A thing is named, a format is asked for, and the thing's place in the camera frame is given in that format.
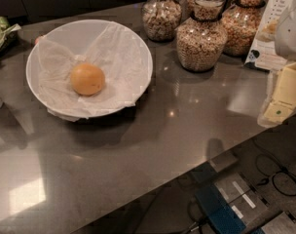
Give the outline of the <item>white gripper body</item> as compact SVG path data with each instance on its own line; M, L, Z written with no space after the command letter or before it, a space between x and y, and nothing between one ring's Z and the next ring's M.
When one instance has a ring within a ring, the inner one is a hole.
M292 0L279 17L275 50L278 56L296 61L296 0Z

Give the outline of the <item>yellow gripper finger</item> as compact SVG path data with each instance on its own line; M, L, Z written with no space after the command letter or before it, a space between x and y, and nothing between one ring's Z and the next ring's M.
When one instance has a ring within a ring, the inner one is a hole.
M260 109L257 123L264 128L282 124L296 110L296 61L268 75L267 97Z

